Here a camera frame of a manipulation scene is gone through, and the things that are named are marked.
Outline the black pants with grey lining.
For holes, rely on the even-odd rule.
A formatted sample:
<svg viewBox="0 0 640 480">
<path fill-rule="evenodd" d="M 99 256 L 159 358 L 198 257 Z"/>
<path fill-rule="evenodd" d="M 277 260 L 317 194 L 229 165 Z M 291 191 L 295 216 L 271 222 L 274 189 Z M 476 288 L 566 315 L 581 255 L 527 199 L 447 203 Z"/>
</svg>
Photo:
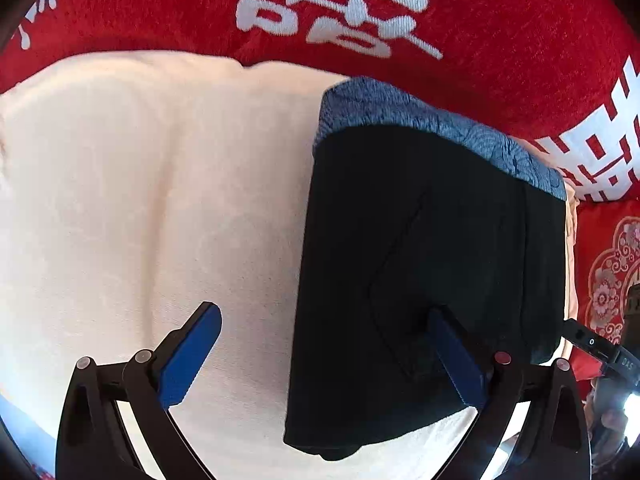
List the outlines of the black pants with grey lining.
<svg viewBox="0 0 640 480">
<path fill-rule="evenodd" d="M 565 314 L 560 174 L 518 142 L 390 84 L 322 96 L 284 442 L 326 460 L 462 409 L 430 341 L 448 309 L 543 363 Z"/>
</svg>

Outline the small red embroidered pillow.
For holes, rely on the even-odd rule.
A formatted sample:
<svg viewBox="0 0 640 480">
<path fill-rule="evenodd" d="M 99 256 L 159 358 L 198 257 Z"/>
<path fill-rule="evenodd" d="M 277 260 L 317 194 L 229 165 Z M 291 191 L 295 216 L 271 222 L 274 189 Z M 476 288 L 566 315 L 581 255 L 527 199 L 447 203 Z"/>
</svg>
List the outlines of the small red embroidered pillow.
<svg viewBox="0 0 640 480">
<path fill-rule="evenodd" d="M 639 283 L 639 202 L 577 208 L 578 322 L 612 344 L 622 341 L 627 292 Z"/>
</svg>

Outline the cream sofa seat cover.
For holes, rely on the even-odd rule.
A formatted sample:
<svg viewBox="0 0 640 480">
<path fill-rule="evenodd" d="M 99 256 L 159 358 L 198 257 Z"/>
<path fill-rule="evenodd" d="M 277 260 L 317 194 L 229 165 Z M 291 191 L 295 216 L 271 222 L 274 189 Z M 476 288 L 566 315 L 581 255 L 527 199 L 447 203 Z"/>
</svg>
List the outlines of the cream sofa seat cover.
<svg viewBox="0 0 640 480">
<path fill-rule="evenodd" d="M 311 143 L 334 74 L 75 56 L 1 98 L 1 391 L 55 434 L 78 359 L 124 362 L 203 301 L 222 333 L 172 414 L 221 479 L 422 479 L 463 412 L 327 463 L 283 443 Z"/>
</svg>

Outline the red blanket with white characters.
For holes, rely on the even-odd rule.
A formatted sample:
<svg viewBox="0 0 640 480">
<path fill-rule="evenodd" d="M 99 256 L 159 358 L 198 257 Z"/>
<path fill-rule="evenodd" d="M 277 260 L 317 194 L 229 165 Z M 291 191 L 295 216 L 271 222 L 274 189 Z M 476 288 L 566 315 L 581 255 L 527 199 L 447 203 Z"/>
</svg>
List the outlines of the red blanket with white characters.
<svg viewBox="0 0 640 480">
<path fill-rule="evenodd" d="M 388 82 L 521 139 L 593 202 L 639 194 L 639 34 L 616 0 L 1 0 L 1 85 L 168 50 Z"/>
</svg>

